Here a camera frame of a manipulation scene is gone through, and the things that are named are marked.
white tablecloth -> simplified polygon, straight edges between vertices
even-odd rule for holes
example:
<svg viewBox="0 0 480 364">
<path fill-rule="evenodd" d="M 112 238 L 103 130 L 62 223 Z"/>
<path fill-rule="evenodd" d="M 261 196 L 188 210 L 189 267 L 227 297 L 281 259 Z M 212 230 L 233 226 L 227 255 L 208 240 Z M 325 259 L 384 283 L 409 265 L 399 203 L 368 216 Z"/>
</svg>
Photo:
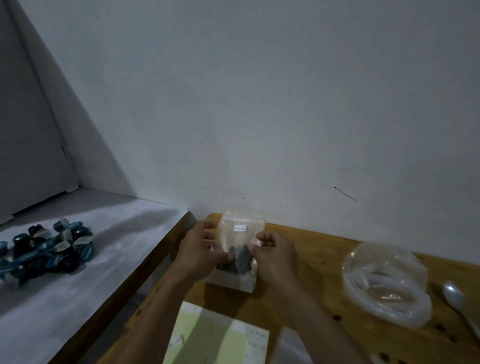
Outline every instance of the white tablecloth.
<svg viewBox="0 0 480 364">
<path fill-rule="evenodd" d="M 17 291 L 0 282 L 0 362 L 47 363 L 127 279 L 186 209 L 81 189 L 55 197 L 0 227 L 0 241 L 35 223 L 53 233 L 61 217 L 94 232 L 94 259 L 68 274 L 48 273 Z"/>
</svg>

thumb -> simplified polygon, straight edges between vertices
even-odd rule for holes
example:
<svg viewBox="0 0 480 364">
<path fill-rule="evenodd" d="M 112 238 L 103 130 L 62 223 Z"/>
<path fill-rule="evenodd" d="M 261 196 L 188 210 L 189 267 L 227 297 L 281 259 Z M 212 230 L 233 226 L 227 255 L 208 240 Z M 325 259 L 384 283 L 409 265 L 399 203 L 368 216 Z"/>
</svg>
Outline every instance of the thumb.
<svg viewBox="0 0 480 364">
<path fill-rule="evenodd" d="M 230 263 L 234 258 L 232 253 L 224 252 L 223 250 L 214 250 L 211 254 L 217 264 Z"/>
<path fill-rule="evenodd" d="M 256 244 L 250 244 L 248 246 L 248 250 L 250 250 L 250 254 L 253 255 L 253 257 L 257 260 L 258 263 L 261 263 L 266 254 L 266 251 L 263 250 L 261 246 L 258 246 Z"/>
</svg>

metal spoon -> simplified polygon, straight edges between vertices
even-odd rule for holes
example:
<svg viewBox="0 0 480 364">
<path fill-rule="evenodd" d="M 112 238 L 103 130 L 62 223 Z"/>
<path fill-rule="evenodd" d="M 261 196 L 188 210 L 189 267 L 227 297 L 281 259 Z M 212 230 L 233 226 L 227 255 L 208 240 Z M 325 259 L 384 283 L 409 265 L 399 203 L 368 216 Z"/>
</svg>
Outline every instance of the metal spoon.
<svg viewBox="0 0 480 364">
<path fill-rule="evenodd" d="M 470 324 L 472 330 L 477 334 L 480 340 L 480 328 L 475 322 L 470 318 L 471 314 L 467 309 L 466 299 L 462 291 L 452 282 L 447 282 L 443 287 L 444 297 L 447 300 L 448 304 L 461 313 L 467 322 Z"/>
</svg>

hand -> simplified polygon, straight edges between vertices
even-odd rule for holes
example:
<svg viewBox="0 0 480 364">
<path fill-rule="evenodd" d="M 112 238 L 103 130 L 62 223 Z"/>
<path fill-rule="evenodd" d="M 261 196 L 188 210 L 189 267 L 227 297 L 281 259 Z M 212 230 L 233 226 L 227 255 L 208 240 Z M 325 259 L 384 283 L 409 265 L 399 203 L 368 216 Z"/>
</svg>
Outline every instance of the hand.
<svg viewBox="0 0 480 364">
<path fill-rule="evenodd" d="M 233 255 L 224 252 L 214 242 L 216 234 L 204 229 L 214 229 L 213 221 L 200 221 L 187 233 L 180 242 L 177 258 L 171 269 L 191 284 L 207 277 L 217 264 L 226 264 L 233 260 Z"/>
<path fill-rule="evenodd" d="M 272 289 L 282 295 L 289 285 L 298 283 L 298 254 L 293 242 L 277 232 L 257 233 L 262 247 L 250 244 L 250 253 L 258 263 L 258 272 Z"/>
</svg>

person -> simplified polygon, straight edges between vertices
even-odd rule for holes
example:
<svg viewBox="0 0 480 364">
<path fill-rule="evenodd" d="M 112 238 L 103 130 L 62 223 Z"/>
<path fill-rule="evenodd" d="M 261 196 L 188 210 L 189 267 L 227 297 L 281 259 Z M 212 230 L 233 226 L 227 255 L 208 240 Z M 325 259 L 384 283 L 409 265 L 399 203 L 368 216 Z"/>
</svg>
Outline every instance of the person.
<svg viewBox="0 0 480 364">
<path fill-rule="evenodd" d="M 216 224 L 198 222 L 180 242 L 177 258 L 160 280 L 150 305 L 114 357 L 115 364 L 162 363 L 183 298 L 192 285 L 217 264 L 229 263 L 224 252 L 206 232 Z M 262 247 L 249 246 L 258 262 L 260 277 L 283 305 L 315 364 L 366 364 L 365 353 L 323 309 L 298 278 L 298 255 L 294 243 L 276 232 L 259 232 Z"/>
</svg>

